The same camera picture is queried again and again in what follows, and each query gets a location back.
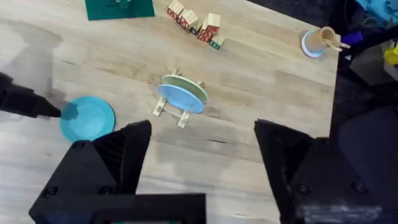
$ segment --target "blue saucer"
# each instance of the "blue saucer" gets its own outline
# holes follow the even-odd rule
[[[202,113],[205,105],[192,93],[174,85],[163,84],[157,87],[160,96],[178,109]]]
[[[95,96],[82,96],[68,103],[62,111],[60,127],[70,142],[93,141],[113,131],[115,116],[112,107]]]

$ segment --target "wood grain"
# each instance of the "wood grain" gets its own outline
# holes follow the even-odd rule
[[[0,1],[0,71],[62,107],[82,96],[108,101],[116,128],[149,119],[153,136],[139,193],[205,192],[208,223],[278,223],[253,132],[268,119],[327,136],[338,54],[299,47],[314,26],[243,0],[180,2],[201,20],[221,15],[220,50],[182,32],[154,0],[156,17],[89,22],[84,1]],[[152,115],[163,75],[180,68],[206,83],[209,101],[185,129],[179,111]],[[57,119],[0,113],[0,222],[27,211],[66,153]]]

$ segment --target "green mat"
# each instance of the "green mat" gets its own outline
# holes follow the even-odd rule
[[[152,0],[85,0],[88,20],[155,16]]]

